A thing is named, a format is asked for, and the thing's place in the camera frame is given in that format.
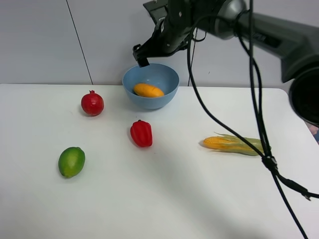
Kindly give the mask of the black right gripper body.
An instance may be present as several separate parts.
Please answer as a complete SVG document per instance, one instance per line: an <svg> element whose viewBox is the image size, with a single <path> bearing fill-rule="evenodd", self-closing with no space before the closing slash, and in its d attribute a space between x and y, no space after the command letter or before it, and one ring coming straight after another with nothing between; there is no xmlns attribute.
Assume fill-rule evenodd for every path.
<svg viewBox="0 0 319 239"><path fill-rule="evenodd" d="M169 57L182 50L193 23L195 0L152 0L143 4L155 28L142 45L133 47L136 61Z"/></svg>

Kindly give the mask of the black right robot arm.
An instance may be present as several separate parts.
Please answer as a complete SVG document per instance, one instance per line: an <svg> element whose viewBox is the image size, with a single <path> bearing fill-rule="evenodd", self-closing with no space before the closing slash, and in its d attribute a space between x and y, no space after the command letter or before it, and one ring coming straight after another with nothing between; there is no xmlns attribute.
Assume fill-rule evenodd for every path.
<svg viewBox="0 0 319 239"><path fill-rule="evenodd" d="M242 0L153 0L144 4L155 29L144 44L133 47L139 66L149 58L184 50L193 26L226 40L234 36L281 61L282 82L292 82L292 109L304 121L319 123L319 29L259 13L249 14Z"/></svg>

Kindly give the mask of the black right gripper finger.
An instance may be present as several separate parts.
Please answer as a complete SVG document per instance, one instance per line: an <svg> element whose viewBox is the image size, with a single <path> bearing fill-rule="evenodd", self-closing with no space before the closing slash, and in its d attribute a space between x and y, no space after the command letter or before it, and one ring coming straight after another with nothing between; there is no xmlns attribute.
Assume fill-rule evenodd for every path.
<svg viewBox="0 0 319 239"><path fill-rule="evenodd" d="M140 67L146 67L149 65L149 61L146 57L139 57L138 58L138 65Z"/></svg>

